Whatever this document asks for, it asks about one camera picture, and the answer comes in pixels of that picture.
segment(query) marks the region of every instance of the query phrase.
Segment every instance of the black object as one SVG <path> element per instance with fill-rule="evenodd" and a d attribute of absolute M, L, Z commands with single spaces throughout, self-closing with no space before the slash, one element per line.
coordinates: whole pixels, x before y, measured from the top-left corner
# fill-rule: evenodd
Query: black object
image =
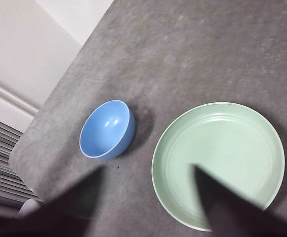
<path fill-rule="evenodd" d="M 81 237 L 91 222 L 103 183 L 100 167 L 24 219 L 0 228 L 0 237 Z"/>
<path fill-rule="evenodd" d="M 287 222 L 245 201 L 195 165 L 201 203 L 217 237 L 287 237 Z"/>

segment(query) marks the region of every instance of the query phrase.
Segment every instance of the metal grille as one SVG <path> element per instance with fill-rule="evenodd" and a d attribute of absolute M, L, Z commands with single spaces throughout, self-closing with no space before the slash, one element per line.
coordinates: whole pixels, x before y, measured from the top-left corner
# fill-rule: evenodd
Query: metal grille
<path fill-rule="evenodd" d="M 9 155 L 22 133 L 0 122 L 0 204 L 20 208 L 30 199 L 38 197 L 8 166 Z"/>

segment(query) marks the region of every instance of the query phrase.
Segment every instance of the plate rim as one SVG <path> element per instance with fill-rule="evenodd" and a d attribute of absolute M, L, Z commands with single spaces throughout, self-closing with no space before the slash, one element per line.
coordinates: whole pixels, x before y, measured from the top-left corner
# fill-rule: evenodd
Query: plate rim
<path fill-rule="evenodd" d="M 198 109 L 198 108 L 201 108 L 201 107 L 204 107 L 204 106 L 209 106 L 209 105 L 217 105 L 217 104 L 227 104 L 227 105 L 233 105 L 233 106 L 237 106 L 237 107 L 242 107 L 244 109 L 247 109 L 247 110 L 250 110 L 251 112 L 254 112 L 255 114 L 257 114 L 259 117 L 261 117 L 270 127 L 271 129 L 273 130 L 276 138 L 277 138 L 277 142 L 278 144 L 280 145 L 280 150 L 281 150 L 281 158 L 282 158 L 282 169 L 281 169 L 281 173 L 280 173 L 280 180 L 277 184 L 277 187 L 275 188 L 274 192 L 273 192 L 273 195 L 271 196 L 271 198 L 268 200 L 268 202 L 263 206 L 263 210 L 265 210 L 266 208 L 269 207 L 269 205 L 273 202 L 273 200 L 275 199 L 281 185 L 282 185 L 282 182 L 283 182 L 283 178 L 284 178 L 284 172 L 285 172 L 285 153 L 284 153 L 284 147 L 283 147 L 283 144 L 282 144 L 282 141 L 276 131 L 276 129 L 273 127 L 273 125 L 266 119 L 266 117 L 264 117 L 262 114 L 260 114 L 259 112 L 257 112 L 256 110 L 248 107 L 248 106 L 245 106 L 245 105 L 241 105 L 241 104 L 238 104 L 238 103 L 233 103 L 233 102 L 212 102 L 212 103 L 207 103 L 207 104 L 202 104 L 202 105 L 199 105 L 199 106 L 196 106 L 194 108 L 191 108 L 189 110 L 187 110 L 186 112 L 182 113 L 180 116 L 178 116 L 176 119 L 174 119 L 174 121 L 172 121 L 170 123 L 169 126 L 167 126 L 167 128 L 164 130 L 164 132 L 162 133 L 161 137 L 159 138 L 156 146 L 155 146 L 155 149 L 154 149 L 154 152 L 153 152 L 153 157 L 152 157 L 152 165 L 151 165 L 151 177 L 152 177 L 152 184 L 153 184 L 153 189 L 154 189 L 154 192 L 155 194 L 157 195 L 157 198 L 159 200 L 159 202 L 161 203 L 162 207 L 167 211 L 167 213 L 173 217 L 176 221 L 180 222 L 181 224 L 187 226 L 187 227 L 190 227 L 192 229 L 195 229 L 195 230 L 199 230 L 199 231 L 206 231 L 206 232 L 211 232 L 212 230 L 209 229 L 209 228 L 202 228 L 202 227 L 198 227 L 198 226 L 194 226 L 194 225 L 191 225 L 191 224 L 188 224 L 186 223 L 185 221 L 179 219 L 178 217 L 176 217 L 166 206 L 165 204 L 162 202 L 159 194 L 158 194 L 158 191 L 156 189 L 156 186 L 155 186 L 155 181 L 154 181 L 154 175 L 153 175 L 153 166 L 154 166 L 154 159 L 155 159 L 155 154 L 156 154 L 156 151 L 157 151 L 157 148 L 159 146 L 159 143 L 160 141 L 162 140 L 163 136 L 166 134 L 167 130 L 169 130 L 170 127 L 172 127 L 172 125 L 177 122 L 181 117 L 183 117 L 184 115 L 190 113 L 191 111 L 195 110 L 195 109 Z"/>

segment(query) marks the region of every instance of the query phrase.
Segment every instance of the ceramic plate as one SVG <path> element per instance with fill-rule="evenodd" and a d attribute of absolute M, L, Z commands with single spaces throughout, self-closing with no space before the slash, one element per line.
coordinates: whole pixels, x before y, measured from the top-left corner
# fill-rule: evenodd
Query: ceramic plate
<path fill-rule="evenodd" d="M 266 209 L 282 183 L 285 158 L 270 122 L 243 105 L 205 104 L 172 122 L 153 155 L 155 192 L 177 221 L 210 231 L 191 164 L 198 164 L 244 199 Z"/>

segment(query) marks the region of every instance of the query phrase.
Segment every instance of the table surface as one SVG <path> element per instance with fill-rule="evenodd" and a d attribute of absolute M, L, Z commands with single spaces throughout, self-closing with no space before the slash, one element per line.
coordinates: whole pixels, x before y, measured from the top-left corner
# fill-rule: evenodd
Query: table surface
<path fill-rule="evenodd" d="M 84 121 L 120 99 L 137 130 L 110 160 L 79 149 Z M 229 101 L 262 113 L 286 155 L 269 207 L 287 219 L 287 0 L 115 0 L 10 156 L 11 167 L 48 201 L 104 164 L 108 187 L 87 233 L 93 237 L 211 236 L 175 221 L 152 186 L 162 132 L 195 106 Z"/>

